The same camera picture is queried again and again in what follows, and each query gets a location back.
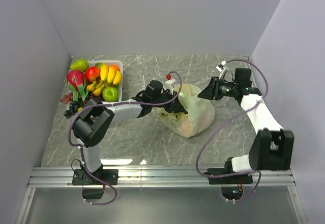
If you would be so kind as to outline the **pale green avocado plastic bag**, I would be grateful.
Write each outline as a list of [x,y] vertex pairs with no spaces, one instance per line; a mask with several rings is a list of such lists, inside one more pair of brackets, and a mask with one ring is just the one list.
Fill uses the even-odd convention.
[[213,122],[215,109],[209,100],[198,97],[200,92],[195,85],[183,84],[178,99],[186,113],[168,113],[164,108],[157,108],[158,118],[182,137],[190,138],[201,133]]

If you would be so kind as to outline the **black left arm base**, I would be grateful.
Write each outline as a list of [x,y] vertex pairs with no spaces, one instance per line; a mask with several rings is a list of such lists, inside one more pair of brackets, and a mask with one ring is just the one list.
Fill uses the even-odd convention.
[[[104,169],[94,173],[94,176],[107,184],[114,186],[118,180],[117,169]],[[107,185],[92,178],[85,170],[76,169],[72,178],[72,186],[82,187],[82,197],[86,200],[99,200],[104,195]]]

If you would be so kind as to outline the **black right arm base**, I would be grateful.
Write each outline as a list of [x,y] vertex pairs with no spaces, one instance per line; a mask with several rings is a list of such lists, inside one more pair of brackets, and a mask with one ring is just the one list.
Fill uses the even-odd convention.
[[244,185],[252,184],[253,179],[249,174],[234,175],[220,177],[221,175],[227,175],[228,172],[224,168],[208,168],[205,175],[208,175],[208,182],[210,185],[220,185],[221,195],[226,201],[232,201],[235,203],[243,199]]

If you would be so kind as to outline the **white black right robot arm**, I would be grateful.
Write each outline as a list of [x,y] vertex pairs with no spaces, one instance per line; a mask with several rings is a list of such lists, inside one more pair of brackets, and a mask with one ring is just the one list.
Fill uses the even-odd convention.
[[251,69],[237,68],[232,82],[226,81],[225,69],[218,77],[212,77],[209,85],[198,94],[206,100],[221,100],[223,97],[234,98],[247,114],[256,133],[255,140],[248,154],[230,157],[224,164],[226,181],[235,183],[242,172],[258,170],[286,171],[290,169],[294,145],[294,134],[285,130],[267,108],[263,94],[252,87]]

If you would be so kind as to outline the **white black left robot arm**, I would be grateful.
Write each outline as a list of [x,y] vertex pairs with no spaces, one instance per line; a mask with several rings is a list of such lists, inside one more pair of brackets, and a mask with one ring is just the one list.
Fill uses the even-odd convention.
[[77,138],[77,146],[81,148],[81,169],[84,178],[90,184],[97,184],[103,175],[103,164],[100,159],[99,143],[105,136],[111,123],[141,118],[149,114],[153,108],[163,108],[167,113],[187,114],[187,110],[178,100],[173,87],[164,89],[163,84],[152,80],[146,88],[133,98],[110,104],[91,99],[85,110],[73,123],[72,132]]

